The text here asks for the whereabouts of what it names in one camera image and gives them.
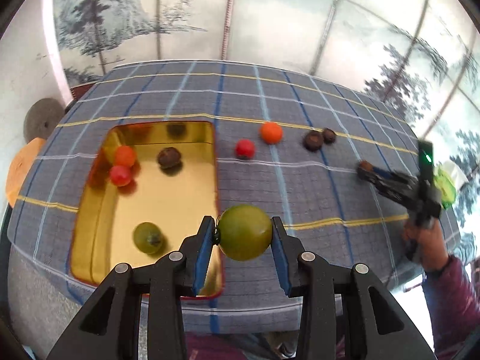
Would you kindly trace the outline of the maroon right sleeve forearm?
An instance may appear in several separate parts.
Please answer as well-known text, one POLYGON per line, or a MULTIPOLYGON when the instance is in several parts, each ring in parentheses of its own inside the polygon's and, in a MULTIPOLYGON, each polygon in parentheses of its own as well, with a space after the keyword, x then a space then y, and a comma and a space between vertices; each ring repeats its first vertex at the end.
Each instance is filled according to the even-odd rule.
POLYGON ((422 289, 435 356, 452 359, 479 326, 479 297, 461 261, 452 255, 442 270, 425 274, 422 289))

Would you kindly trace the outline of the person right hand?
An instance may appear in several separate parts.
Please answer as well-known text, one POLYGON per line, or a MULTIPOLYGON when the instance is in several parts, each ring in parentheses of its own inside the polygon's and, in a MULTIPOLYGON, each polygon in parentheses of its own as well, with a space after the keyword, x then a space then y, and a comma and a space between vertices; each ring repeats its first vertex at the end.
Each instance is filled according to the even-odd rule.
POLYGON ((448 265, 449 254, 438 219, 430 228, 418 228, 410 219, 403 226, 403 238, 417 244, 414 260, 425 272, 440 272, 448 265))

